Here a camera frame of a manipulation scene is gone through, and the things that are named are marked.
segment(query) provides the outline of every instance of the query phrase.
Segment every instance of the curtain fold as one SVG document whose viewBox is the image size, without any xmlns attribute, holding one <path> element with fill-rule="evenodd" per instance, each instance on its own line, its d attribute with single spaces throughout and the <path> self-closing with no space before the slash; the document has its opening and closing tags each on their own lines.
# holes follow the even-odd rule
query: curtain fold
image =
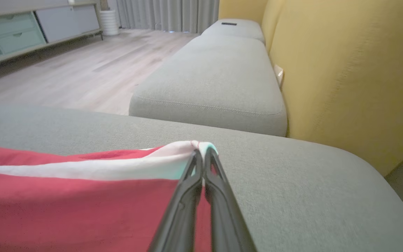
<svg viewBox="0 0 403 252">
<path fill-rule="evenodd" d="M 121 26 L 202 33 L 219 16 L 219 0 L 118 0 Z"/>
</svg>

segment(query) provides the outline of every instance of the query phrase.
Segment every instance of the sofa seat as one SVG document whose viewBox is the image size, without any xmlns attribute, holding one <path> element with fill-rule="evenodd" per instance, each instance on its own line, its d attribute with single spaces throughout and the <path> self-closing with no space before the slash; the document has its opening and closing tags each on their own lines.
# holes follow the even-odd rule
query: sofa seat
<svg viewBox="0 0 403 252">
<path fill-rule="evenodd" d="M 401 199 L 344 150 L 172 121 L 0 106 L 0 147 L 72 155 L 188 139 L 216 145 L 259 252 L 403 251 Z"/>
<path fill-rule="evenodd" d="M 232 26 L 226 23 L 236 23 L 237 25 Z M 203 33 L 205 35 L 225 35 L 234 37 L 244 37 L 259 40 L 265 44 L 265 37 L 262 33 L 261 27 L 255 21 L 245 20 L 245 19 L 221 19 L 212 24 Z"/>
<path fill-rule="evenodd" d="M 133 92 L 129 114 L 285 136 L 287 116 L 264 44 L 200 36 Z"/>
</svg>

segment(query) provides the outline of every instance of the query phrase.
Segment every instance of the red fabric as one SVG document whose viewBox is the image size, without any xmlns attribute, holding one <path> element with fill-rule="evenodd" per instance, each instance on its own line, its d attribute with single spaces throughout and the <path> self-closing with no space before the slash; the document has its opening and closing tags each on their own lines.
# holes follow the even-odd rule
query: red fabric
<svg viewBox="0 0 403 252">
<path fill-rule="evenodd" d="M 83 161 L 89 159 L 130 159 L 143 158 L 161 147 L 150 150 L 111 150 L 100 153 L 89 153 L 72 156 L 59 156 L 47 153 L 29 152 L 26 150 L 12 150 L 0 148 L 0 166 L 35 166 L 51 163 Z"/>
<path fill-rule="evenodd" d="M 0 148 L 0 165 L 139 158 L 153 151 L 58 156 Z M 177 182 L 0 174 L 0 251 L 145 252 Z M 210 206 L 202 196 L 197 209 L 196 252 L 211 251 L 210 219 Z"/>
</svg>

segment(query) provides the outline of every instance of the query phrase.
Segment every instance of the cabinet door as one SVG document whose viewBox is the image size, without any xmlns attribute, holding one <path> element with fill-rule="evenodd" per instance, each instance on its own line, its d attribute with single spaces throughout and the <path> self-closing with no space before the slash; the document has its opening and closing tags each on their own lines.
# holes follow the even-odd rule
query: cabinet door
<svg viewBox="0 0 403 252">
<path fill-rule="evenodd" d="M 36 12 L 48 43 L 81 33 L 71 6 L 40 9 Z"/>
<path fill-rule="evenodd" d="M 99 22 L 97 21 L 94 5 L 75 6 L 74 13 L 80 33 L 99 29 Z"/>
</svg>

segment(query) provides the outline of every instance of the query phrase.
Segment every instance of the yellow backrest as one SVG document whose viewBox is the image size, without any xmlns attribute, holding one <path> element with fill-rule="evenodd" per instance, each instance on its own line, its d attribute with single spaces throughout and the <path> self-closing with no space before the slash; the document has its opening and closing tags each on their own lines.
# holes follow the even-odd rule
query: yellow backrest
<svg viewBox="0 0 403 252">
<path fill-rule="evenodd" d="M 248 19 L 261 24 L 267 0 L 220 0 L 219 19 Z"/>
<path fill-rule="evenodd" d="M 285 0 L 268 0 L 262 18 L 262 33 L 265 37 L 265 47 L 270 51 L 275 35 L 276 24 L 283 8 Z"/>
<path fill-rule="evenodd" d="M 403 160 L 403 1 L 287 0 L 270 59 L 285 71 L 289 137 L 384 176 Z"/>
</svg>

